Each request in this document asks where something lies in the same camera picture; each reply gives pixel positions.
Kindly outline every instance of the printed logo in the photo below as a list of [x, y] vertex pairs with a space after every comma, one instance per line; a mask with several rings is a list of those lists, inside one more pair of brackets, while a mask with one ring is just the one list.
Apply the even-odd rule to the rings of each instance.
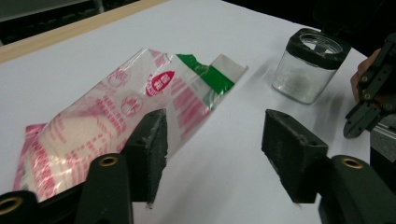
[[129, 95], [122, 100], [121, 111], [125, 116], [131, 117], [142, 108], [142, 99], [136, 95]]
[[129, 80], [129, 75], [123, 70], [117, 69], [115, 72], [110, 74], [107, 78], [108, 84], [113, 87], [124, 86]]
[[175, 75], [174, 71], [167, 71], [159, 74], [156, 77], [149, 75], [148, 85], [146, 86], [146, 94], [148, 96], [155, 96], [162, 93], [163, 89], [165, 89], [166, 86], [168, 86], [174, 75]]

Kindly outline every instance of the transparent plastic packaging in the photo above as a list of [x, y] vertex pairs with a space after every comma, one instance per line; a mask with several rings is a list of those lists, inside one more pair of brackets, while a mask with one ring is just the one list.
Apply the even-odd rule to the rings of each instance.
[[120, 153], [157, 109], [166, 108], [171, 157], [247, 69], [224, 55], [203, 65], [192, 55], [140, 50], [33, 134], [26, 130], [14, 190], [33, 191], [41, 202], [83, 182], [93, 159]]

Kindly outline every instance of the jar lid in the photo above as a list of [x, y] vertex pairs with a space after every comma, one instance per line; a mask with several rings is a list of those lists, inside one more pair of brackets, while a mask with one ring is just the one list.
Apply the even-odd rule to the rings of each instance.
[[286, 46], [286, 51], [294, 57], [328, 70], [338, 69], [350, 49], [347, 42], [308, 28], [295, 33]]

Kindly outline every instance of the white table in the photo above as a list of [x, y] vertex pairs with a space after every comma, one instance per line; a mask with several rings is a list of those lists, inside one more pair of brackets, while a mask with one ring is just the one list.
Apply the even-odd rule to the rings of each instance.
[[342, 132], [355, 104], [349, 78], [365, 57], [353, 49], [315, 104], [296, 103], [270, 83], [302, 27], [218, 0], [171, 0], [1, 63], [0, 194], [12, 189], [24, 128], [52, 119], [140, 49], [206, 64], [223, 53], [247, 72], [168, 162], [153, 208], [134, 203], [135, 223], [320, 223], [319, 196], [294, 204], [261, 150], [265, 109], [295, 117], [329, 145], [329, 157], [368, 161], [369, 134]]

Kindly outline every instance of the screw hole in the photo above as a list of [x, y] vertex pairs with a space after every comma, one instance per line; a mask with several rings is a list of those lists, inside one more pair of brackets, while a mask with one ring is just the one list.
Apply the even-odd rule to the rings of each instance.
[[354, 168], [354, 169], [361, 169], [363, 168], [363, 164], [361, 164], [359, 161], [355, 161], [353, 159], [350, 158], [344, 158], [343, 159], [343, 164], [345, 166], [348, 166], [350, 168]]
[[390, 105], [390, 104], [386, 104], [386, 105], [385, 105], [385, 108], [386, 108], [387, 110], [391, 110], [391, 109], [393, 108], [393, 106]]
[[17, 209], [23, 202], [21, 197], [11, 197], [0, 201], [0, 215], [7, 214]]
[[101, 160], [99, 160], [99, 165], [100, 166], [111, 166], [116, 164], [119, 161], [119, 159], [117, 157], [113, 157], [113, 156], [108, 156], [108, 157], [104, 157]]

